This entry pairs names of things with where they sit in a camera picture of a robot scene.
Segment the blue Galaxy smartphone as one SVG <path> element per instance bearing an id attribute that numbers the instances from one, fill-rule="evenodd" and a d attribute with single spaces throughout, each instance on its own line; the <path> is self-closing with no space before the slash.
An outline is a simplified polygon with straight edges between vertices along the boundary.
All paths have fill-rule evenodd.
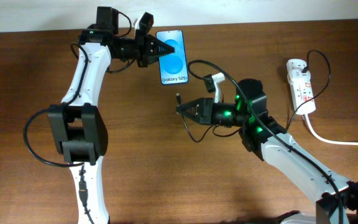
<path id="1" fill-rule="evenodd" d="M 174 53 L 159 58 L 160 80 L 162 85 L 188 83 L 185 42 L 182 30 L 162 30 L 156 38 L 174 48 Z"/>

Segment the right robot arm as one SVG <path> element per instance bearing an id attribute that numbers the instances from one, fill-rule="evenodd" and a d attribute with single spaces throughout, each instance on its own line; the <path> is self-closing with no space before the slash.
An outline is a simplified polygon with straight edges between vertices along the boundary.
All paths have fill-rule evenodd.
<path id="1" fill-rule="evenodd" d="M 249 78 L 237 85 L 233 104 L 198 98 L 176 111 L 199 124 L 239 127 L 245 148 L 282 172 L 315 204 L 314 216 L 293 210 L 268 223 L 358 223 L 358 182 L 326 167 L 268 115 L 261 81 Z"/>

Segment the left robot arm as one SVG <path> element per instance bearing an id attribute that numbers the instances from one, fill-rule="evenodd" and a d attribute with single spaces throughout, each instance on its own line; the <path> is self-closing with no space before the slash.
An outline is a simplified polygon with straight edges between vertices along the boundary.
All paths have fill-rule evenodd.
<path id="1" fill-rule="evenodd" d="M 48 120 L 64 168 L 75 183 L 79 223 L 109 223 L 104 202 L 102 164 L 108 148 L 108 131 L 98 109 L 103 79 L 112 59 L 148 67 L 175 50 L 150 35 L 154 17 L 145 12 L 136 20 L 133 38 L 118 34 L 119 11 L 99 6 L 96 22 L 81 31 L 74 43 L 78 63 L 71 85 L 60 105 L 52 105 Z"/>

